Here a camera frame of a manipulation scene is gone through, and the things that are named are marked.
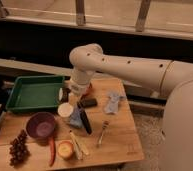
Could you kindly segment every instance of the red chili pepper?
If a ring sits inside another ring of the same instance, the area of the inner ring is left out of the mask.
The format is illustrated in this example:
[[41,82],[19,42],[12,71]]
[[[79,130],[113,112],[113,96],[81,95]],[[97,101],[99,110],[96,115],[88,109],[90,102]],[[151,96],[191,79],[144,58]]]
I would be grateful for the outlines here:
[[54,137],[53,136],[49,137],[48,142],[49,142],[50,152],[51,152],[51,159],[49,161],[49,166],[51,167],[54,164],[55,154],[56,154]]

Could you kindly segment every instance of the window railing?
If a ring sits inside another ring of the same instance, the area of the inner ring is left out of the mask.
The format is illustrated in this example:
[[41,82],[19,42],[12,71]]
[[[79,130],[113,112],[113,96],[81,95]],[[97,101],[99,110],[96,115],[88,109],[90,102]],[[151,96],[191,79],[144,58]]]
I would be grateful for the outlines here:
[[0,0],[0,19],[193,39],[193,0]]

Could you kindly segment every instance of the gray cloth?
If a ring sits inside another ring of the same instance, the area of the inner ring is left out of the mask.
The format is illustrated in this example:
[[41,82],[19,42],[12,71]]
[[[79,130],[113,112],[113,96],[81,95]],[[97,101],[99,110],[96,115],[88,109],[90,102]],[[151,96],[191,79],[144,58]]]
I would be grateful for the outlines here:
[[69,118],[69,125],[74,126],[76,128],[82,128],[82,120],[80,118],[80,109],[78,107],[74,108],[73,113],[71,114]]
[[119,101],[126,99],[125,96],[120,95],[117,92],[114,91],[110,91],[108,92],[108,97],[110,98],[110,100],[108,101],[108,104],[105,106],[104,111],[105,113],[108,114],[117,114],[118,110],[119,110]]

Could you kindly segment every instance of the black wall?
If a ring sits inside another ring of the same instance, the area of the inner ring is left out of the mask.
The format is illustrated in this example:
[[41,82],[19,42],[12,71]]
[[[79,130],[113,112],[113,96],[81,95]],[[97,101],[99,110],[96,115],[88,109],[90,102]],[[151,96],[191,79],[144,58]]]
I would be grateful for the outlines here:
[[105,54],[193,62],[193,41],[0,21],[0,58],[71,67],[71,49],[88,43]]

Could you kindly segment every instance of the utensil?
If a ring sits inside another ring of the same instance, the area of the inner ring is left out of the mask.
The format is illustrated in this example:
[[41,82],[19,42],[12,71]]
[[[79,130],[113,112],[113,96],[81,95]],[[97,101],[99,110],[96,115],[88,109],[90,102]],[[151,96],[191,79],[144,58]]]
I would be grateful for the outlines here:
[[26,125],[28,135],[36,140],[48,140],[51,159],[49,166],[52,166],[55,160],[55,142],[53,132],[56,127],[56,121],[53,114],[49,112],[38,112],[34,114]]
[[108,127],[108,125],[109,125],[108,121],[103,122],[102,131],[101,131],[100,137],[99,137],[98,142],[97,142],[97,147],[99,147],[102,144],[102,138],[104,136],[105,130]]

